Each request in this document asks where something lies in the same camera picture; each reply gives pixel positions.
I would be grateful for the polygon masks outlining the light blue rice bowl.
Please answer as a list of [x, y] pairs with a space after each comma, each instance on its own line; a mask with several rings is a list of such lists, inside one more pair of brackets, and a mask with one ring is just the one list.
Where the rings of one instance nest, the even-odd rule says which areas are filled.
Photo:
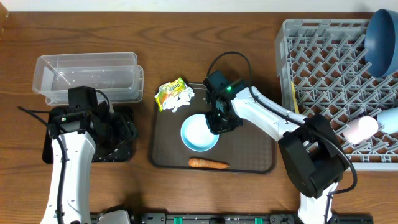
[[208, 151], [219, 140], [219, 136], [210, 131], [203, 114], [189, 116], [182, 123], [180, 135], [184, 145], [195, 152]]

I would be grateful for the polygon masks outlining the white tissue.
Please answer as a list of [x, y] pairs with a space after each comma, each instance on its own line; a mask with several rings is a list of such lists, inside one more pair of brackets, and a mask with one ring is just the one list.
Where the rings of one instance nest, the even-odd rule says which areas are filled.
[[195, 96], [191, 87], [180, 91], [177, 94], [169, 95], [162, 103], [163, 110], [172, 110], [175, 113], [181, 106], [189, 105], [190, 100]]

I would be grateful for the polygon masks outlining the orange carrot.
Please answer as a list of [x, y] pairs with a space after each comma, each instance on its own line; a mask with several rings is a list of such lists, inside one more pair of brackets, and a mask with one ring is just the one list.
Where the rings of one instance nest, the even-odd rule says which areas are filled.
[[195, 168], [209, 168], [209, 169], [227, 169], [229, 164], [218, 161], [211, 161], [207, 159], [191, 158], [188, 161], [190, 167]]

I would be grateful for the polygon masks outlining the yellow green snack wrapper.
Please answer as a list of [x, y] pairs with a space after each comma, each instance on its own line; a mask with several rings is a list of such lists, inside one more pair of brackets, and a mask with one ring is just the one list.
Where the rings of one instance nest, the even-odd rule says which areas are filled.
[[187, 86], [181, 77], [161, 85], [155, 95], [155, 102], [158, 104], [159, 111], [174, 109], [177, 105], [179, 94], [186, 88]]

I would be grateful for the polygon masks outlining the yellow plastic spoon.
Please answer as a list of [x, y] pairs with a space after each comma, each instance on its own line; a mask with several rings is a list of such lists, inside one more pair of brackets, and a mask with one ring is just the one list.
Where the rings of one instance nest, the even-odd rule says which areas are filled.
[[300, 114], [298, 103], [297, 103], [297, 99], [296, 99], [296, 95], [295, 95], [295, 86], [294, 86], [293, 82], [290, 82], [290, 84], [291, 84], [291, 88], [292, 88], [292, 101], [293, 101], [293, 104], [294, 104], [294, 111], [295, 111], [295, 113]]

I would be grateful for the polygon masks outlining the pink cup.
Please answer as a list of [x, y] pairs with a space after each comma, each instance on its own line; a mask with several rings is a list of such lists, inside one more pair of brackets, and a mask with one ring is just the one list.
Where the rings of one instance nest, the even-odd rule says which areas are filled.
[[379, 129], [378, 122], [370, 116], [355, 119], [347, 125], [348, 127], [343, 131], [343, 136], [352, 144], [359, 144], [369, 139]]

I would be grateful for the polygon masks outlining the light blue cup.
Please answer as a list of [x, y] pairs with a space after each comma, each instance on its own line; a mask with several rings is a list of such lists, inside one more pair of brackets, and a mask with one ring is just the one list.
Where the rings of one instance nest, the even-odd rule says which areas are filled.
[[382, 127], [382, 132], [387, 134], [393, 134], [397, 132], [397, 111], [398, 108], [391, 108], [388, 110], [383, 110], [377, 115], [377, 121]]

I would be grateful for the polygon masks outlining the dark blue plate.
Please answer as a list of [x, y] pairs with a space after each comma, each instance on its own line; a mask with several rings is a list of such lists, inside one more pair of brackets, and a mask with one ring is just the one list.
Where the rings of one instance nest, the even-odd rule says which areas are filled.
[[368, 23], [364, 46], [368, 49], [368, 71], [376, 78], [397, 71], [397, 12], [387, 9], [376, 11]]

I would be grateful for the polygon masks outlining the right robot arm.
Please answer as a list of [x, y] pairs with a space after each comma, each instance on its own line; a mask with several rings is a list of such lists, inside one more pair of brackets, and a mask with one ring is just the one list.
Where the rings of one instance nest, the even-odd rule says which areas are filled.
[[329, 121], [289, 111], [243, 81], [203, 82], [211, 110], [206, 123], [213, 134], [234, 131], [245, 120], [277, 141], [290, 181], [301, 193], [303, 223], [328, 223], [337, 185], [351, 167]]

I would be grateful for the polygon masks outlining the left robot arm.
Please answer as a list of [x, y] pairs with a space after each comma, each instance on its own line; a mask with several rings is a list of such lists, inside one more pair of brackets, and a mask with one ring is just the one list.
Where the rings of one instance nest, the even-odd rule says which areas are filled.
[[128, 147], [138, 132], [131, 111], [55, 108], [47, 124], [52, 140], [52, 179], [42, 223], [131, 223], [126, 209], [90, 214], [94, 157], [108, 158]]

